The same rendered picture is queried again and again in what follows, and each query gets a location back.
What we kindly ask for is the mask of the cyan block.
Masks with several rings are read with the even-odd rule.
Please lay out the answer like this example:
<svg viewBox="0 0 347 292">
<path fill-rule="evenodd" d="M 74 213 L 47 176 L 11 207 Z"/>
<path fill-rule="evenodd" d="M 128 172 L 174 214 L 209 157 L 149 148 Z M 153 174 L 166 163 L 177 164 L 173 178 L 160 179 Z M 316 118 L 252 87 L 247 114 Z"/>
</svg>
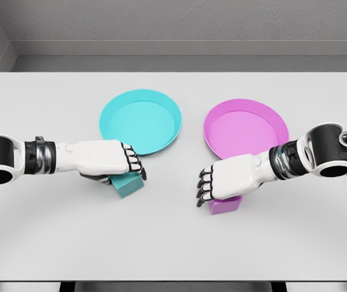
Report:
<svg viewBox="0 0 347 292">
<path fill-rule="evenodd" d="M 111 183 L 120 198 L 125 198 L 144 186 L 142 176 L 138 173 L 112 175 Z"/>
</svg>

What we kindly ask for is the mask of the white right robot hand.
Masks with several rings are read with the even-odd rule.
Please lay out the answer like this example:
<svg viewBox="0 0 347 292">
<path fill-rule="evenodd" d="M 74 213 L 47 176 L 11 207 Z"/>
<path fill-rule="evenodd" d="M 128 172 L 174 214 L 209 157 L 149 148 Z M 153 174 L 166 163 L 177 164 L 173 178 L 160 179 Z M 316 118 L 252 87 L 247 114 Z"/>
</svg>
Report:
<svg viewBox="0 0 347 292">
<path fill-rule="evenodd" d="M 256 190 L 261 185 L 260 166 L 259 156 L 241 155 L 216 161 L 204 168 L 199 174 L 196 206 Z"/>
</svg>

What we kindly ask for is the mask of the pink block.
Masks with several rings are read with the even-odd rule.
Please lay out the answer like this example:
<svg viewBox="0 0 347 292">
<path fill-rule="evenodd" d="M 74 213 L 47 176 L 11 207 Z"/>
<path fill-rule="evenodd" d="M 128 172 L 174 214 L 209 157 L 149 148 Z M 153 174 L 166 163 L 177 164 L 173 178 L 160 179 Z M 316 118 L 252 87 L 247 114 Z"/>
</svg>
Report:
<svg viewBox="0 0 347 292">
<path fill-rule="evenodd" d="M 208 202 L 208 208 L 212 215 L 236 211 L 241 204 L 242 196 L 234 196 L 226 200 L 212 200 Z"/>
</svg>

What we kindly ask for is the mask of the pink plate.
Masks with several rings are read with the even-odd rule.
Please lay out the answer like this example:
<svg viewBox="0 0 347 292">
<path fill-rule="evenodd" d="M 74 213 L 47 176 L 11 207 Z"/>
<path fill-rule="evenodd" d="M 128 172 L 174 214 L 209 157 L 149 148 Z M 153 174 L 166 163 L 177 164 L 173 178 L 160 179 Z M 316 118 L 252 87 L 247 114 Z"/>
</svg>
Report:
<svg viewBox="0 0 347 292">
<path fill-rule="evenodd" d="M 214 106 L 204 120 L 204 139 L 219 158 L 257 155 L 289 141 L 283 118 L 271 107 L 250 99 Z"/>
</svg>

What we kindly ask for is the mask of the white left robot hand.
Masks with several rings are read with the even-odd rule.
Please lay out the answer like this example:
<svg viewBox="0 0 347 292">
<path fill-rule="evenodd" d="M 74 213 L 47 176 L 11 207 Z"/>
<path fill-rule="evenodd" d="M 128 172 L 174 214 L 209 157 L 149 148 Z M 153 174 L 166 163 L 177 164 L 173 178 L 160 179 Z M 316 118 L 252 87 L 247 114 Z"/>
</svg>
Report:
<svg viewBox="0 0 347 292">
<path fill-rule="evenodd" d="M 146 180 L 146 171 L 133 147 L 118 140 L 77 143 L 82 157 L 82 177 L 109 183 L 110 176 L 137 173 Z"/>
</svg>

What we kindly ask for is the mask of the cyan plate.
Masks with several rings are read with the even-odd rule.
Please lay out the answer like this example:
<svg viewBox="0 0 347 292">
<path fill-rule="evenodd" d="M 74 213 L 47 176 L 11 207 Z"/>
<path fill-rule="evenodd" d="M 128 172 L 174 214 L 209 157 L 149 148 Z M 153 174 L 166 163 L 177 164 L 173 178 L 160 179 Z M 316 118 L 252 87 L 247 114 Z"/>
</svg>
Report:
<svg viewBox="0 0 347 292">
<path fill-rule="evenodd" d="M 177 138 L 182 114 L 166 94 L 150 89 L 126 91 L 109 101 L 99 119 L 103 139 L 117 139 L 139 155 L 163 150 Z"/>
</svg>

